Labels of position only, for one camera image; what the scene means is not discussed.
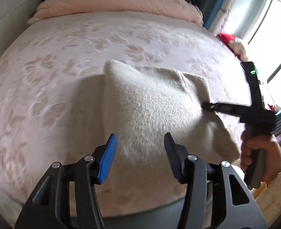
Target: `window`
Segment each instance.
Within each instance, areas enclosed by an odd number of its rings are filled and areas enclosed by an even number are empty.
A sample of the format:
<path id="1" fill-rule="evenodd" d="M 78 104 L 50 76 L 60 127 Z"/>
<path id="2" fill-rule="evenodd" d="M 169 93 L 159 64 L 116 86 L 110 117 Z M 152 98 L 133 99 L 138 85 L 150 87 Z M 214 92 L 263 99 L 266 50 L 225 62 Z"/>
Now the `window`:
<path id="1" fill-rule="evenodd" d="M 281 2 L 272 0 L 270 6 L 249 42 L 250 60 L 258 69 L 271 97 L 265 101 L 281 105 Z"/>

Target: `bed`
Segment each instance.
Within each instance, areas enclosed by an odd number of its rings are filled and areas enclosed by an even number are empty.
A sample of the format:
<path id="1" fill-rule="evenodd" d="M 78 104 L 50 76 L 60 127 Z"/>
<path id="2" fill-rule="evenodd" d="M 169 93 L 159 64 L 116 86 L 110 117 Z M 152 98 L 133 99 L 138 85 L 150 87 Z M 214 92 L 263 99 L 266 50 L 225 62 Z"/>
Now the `bed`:
<path id="1" fill-rule="evenodd" d="M 88 6 L 94 1 L 101 7 Z M 105 143 L 103 67 L 110 59 L 196 74 L 207 79 L 213 101 L 250 104 L 239 60 L 202 27 L 196 7 L 184 0 L 118 1 L 67 0 L 55 6 L 58 0 L 46 0 L 0 59 L 0 189 L 21 204 L 53 162 L 76 162 L 89 146 Z M 157 8 L 148 6 L 151 1 Z M 242 125 L 237 118 L 222 119 L 239 145 Z M 146 205 L 149 195 L 140 206 L 116 197 L 112 207 L 103 199 L 105 189 L 97 195 L 109 217 L 149 210 L 184 194 L 167 191 L 170 198 L 165 194 Z"/>

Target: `silver bolt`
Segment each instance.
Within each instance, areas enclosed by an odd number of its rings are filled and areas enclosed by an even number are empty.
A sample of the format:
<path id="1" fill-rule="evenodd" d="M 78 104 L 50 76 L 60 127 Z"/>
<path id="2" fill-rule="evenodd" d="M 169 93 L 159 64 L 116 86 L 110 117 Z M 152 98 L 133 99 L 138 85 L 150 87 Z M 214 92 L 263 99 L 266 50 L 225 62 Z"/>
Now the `silver bolt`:
<path id="1" fill-rule="evenodd" d="M 60 163 L 59 162 L 54 162 L 52 165 L 52 168 L 56 169 L 60 167 Z"/>
<path id="2" fill-rule="evenodd" d="M 221 165 L 226 168 L 230 167 L 230 163 L 228 161 L 221 162 Z"/>
<path id="3" fill-rule="evenodd" d="M 84 157 L 84 160 L 85 160 L 86 162 L 91 162 L 91 161 L 94 160 L 94 157 L 93 157 L 92 155 L 87 155 L 87 156 Z"/>
<path id="4" fill-rule="evenodd" d="M 197 156 L 195 156 L 195 155 L 189 155 L 187 158 L 188 158 L 190 161 L 196 161 L 196 160 L 197 160 Z"/>

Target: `human hand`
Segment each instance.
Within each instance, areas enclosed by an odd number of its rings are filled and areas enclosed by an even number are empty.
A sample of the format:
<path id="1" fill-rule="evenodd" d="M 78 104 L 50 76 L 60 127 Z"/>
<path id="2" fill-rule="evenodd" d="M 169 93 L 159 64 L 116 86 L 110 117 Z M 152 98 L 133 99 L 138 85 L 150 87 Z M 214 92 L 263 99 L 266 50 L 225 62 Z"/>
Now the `human hand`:
<path id="1" fill-rule="evenodd" d="M 281 148 L 274 135 L 259 135 L 251 139 L 247 139 L 245 131 L 241 135 L 241 162 L 240 167 L 242 170 L 246 170 L 251 165 L 252 150 L 264 149 L 266 153 L 266 169 L 262 182 L 265 182 L 267 186 L 281 172 Z"/>

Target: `person's arm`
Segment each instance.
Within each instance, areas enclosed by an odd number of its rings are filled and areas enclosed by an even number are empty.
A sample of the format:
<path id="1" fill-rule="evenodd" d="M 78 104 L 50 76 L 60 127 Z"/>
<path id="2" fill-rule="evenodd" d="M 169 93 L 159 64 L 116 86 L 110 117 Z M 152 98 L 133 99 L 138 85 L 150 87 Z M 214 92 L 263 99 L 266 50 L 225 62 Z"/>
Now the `person's arm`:
<path id="1" fill-rule="evenodd" d="M 246 170 L 252 163 L 252 150 L 265 149 L 266 170 L 263 176 L 268 188 L 256 199 L 262 214 L 270 226 L 281 214 L 281 148 L 274 136 L 257 136 L 246 140 L 242 135 L 241 168 Z"/>

